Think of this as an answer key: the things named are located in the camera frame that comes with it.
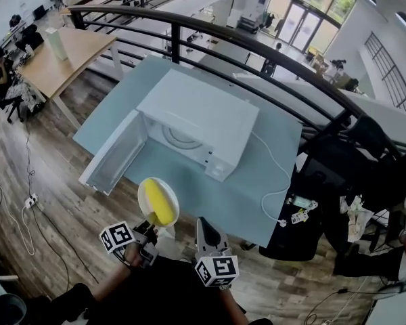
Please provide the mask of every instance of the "floor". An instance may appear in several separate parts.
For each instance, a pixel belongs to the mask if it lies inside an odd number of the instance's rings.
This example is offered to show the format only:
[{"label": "floor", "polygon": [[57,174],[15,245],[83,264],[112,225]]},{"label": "floor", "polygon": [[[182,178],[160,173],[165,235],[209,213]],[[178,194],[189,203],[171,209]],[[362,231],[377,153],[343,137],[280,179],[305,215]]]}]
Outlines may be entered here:
[{"label": "floor", "polygon": [[[85,71],[64,92],[62,99],[83,122],[113,86],[109,80]],[[117,221],[127,220],[135,225],[142,218],[136,200],[137,186],[122,179],[111,195],[105,196],[81,185],[78,177],[91,155],[73,142],[75,129],[53,102],[48,102],[44,111],[27,123],[16,120],[10,125],[5,117],[0,111],[0,183],[10,213],[28,237],[21,218],[21,208],[28,196],[25,148],[28,129],[28,169],[36,172],[32,176],[32,193],[39,195],[40,209],[74,245],[93,275],[102,280],[115,262],[107,256],[98,235],[105,226]],[[0,207],[0,256],[19,275],[24,292],[28,296],[50,297],[65,292],[64,264],[40,235],[34,213],[26,211],[24,215],[36,249],[31,257],[4,204]],[[35,209],[35,213],[46,239],[65,260],[71,285],[84,282],[93,286],[94,279],[75,253],[41,212]],[[194,220],[184,214],[176,225],[178,247],[187,257],[192,257],[195,251]],[[300,325],[312,308],[334,291],[357,290],[364,283],[361,291],[373,292],[381,285],[378,278],[365,281],[365,278],[333,276],[336,254],[324,238],[314,259],[303,263],[274,261],[259,255],[257,248],[244,252],[238,238],[229,240],[240,262],[240,277],[234,282],[232,292],[251,320],[269,318],[274,324]],[[316,324],[336,316],[349,297],[336,295],[319,306]],[[361,324],[370,306],[370,295],[357,295],[334,323]]]}]

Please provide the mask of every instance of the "light blue tabletop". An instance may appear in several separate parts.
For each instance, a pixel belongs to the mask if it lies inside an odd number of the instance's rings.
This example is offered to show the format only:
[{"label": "light blue tabletop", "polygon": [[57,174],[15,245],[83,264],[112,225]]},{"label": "light blue tabletop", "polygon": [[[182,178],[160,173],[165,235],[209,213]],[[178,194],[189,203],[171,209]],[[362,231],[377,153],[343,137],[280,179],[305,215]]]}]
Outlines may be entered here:
[{"label": "light blue tabletop", "polygon": [[[298,121],[219,77],[154,56],[147,57],[113,88],[84,122],[74,140],[96,154],[125,116],[172,68],[259,107],[253,131],[266,141],[276,161],[292,174],[302,130]],[[147,177],[163,179],[176,193],[181,211],[203,216],[228,234],[263,247],[268,245],[276,222],[262,212],[261,199],[288,185],[284,172],[254,136],[250,136],[238,167],[224,182],[205,175],[202,165],[151,139],[125,172],[125,177],[136,184]],[[278,217],[285,197],[286,193],[269,196],[265,200],[267,212]]]}]

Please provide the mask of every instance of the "power strip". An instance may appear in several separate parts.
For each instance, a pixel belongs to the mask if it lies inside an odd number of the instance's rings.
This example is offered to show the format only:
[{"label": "power strip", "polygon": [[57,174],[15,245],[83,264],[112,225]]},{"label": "power strip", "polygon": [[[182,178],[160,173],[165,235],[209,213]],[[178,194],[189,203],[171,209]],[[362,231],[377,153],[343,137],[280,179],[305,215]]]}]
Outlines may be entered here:
[{"label": "power strip", "polygon": [[36,194],[32,194],[31,197],[29,197],[26,202],[24,203],[26,209],[31,209],[35,203],[38,203],[39,197]]}]

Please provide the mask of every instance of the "microwave door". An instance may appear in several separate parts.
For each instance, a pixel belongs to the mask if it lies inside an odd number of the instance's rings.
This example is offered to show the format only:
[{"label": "microwave door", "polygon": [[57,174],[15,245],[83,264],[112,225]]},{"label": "microwave door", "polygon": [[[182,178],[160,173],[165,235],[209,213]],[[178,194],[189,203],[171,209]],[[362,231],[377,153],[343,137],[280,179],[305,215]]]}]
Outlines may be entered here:
[{"label": "microwave door", "polygon": [[110,195],[147,139],[141,113],[131,111],[93,157],[79,181]]}]

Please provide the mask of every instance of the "white microwave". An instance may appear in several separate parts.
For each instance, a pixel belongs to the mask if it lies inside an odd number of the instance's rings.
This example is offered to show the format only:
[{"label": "white microwave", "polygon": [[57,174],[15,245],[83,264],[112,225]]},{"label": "white microwave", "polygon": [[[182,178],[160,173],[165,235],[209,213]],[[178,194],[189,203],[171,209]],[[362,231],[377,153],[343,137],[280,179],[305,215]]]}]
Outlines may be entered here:
[{"label": "white microwave", "polygon": [[79,180],[109,194],[152,138],[224,181],[241,159],[258,112],[226,91],[170,70],[119,124]]}]

